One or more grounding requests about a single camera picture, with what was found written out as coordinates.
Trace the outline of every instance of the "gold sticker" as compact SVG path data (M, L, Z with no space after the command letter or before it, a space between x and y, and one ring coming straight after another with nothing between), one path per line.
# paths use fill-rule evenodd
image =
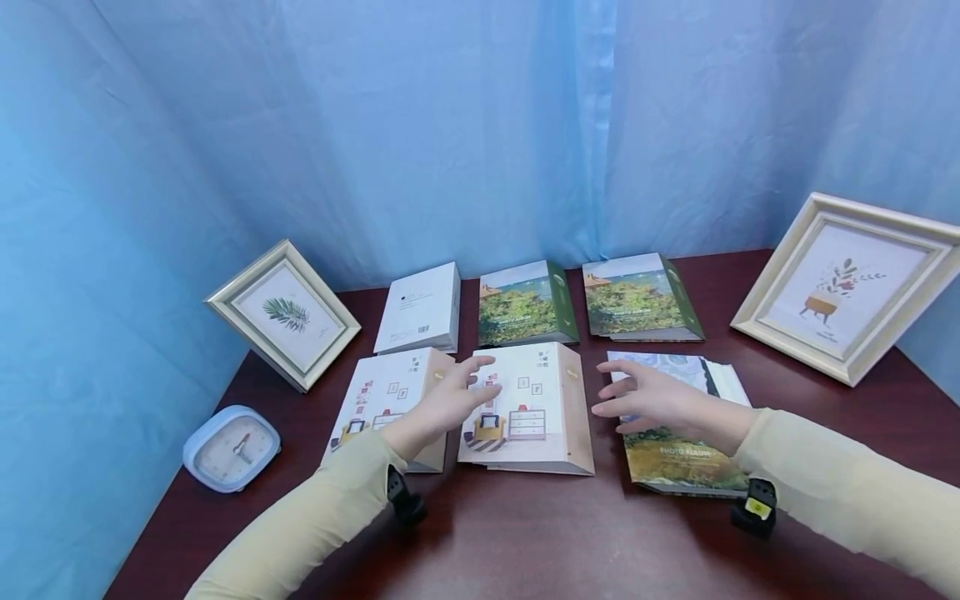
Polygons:
M747 498L747 512L760 517L760 520L770 518L770 507L755 498Z

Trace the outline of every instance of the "leaf illustration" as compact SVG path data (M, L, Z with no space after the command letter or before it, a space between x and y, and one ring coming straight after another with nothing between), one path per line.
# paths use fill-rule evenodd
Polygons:
M271 298L263 303L263 312L272 320L279 321L287 329L302 333L310 323L310 313L305 308L286 298Z

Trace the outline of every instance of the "picture frame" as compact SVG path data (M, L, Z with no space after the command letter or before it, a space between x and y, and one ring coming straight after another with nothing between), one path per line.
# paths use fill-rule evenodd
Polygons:
M813 193L731 326L853 387L960 270L960 227Z
M283 240L204 301L306 393L360 331L324 280Z

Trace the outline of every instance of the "table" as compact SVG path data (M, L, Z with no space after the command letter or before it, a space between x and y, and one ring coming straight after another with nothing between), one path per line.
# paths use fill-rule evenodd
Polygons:
M855 389L728 327L769 251L678 259L705 344L614 344L587 335L583 281L568 271L591 402L606 350L704 354L735 365L755 406L792 411L908 467L960 485L960 408L897 349ZM107 598L182 597L251 520L317 467L356 361L372 353L387 291L341 295L364 327L302 396L254 354L220 402L266 417L283 451L243 492L220 495L177 474ZM477 329L478 280L463 284L459 359ZM614 423L590 415L595 477L485 471L455 465L411 475L430 516L415 531L384 514L317 569L297 598L920 598L937 597L895 569L854 555L782 518L769 542L729 524L723 501L660 496L629 483Z

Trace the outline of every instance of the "hand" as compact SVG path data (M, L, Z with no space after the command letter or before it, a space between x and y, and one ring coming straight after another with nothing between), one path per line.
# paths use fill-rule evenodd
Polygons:
M639 416L637 420L617 426L617 433L635 433L665 425L678 435L704 440L732 456L756 420L756 412L746 406L705 394L666 373L633 361L601 363L597 370L628 375L600 390L600 399L606 401L592 408L598 417Z
M404 460L411 460L444 433L464 424L473 409L497 397L498 385L468 390L476 373L492 365L492 356L471 356L454 365L429 394L403 417L380 430L387 444Z

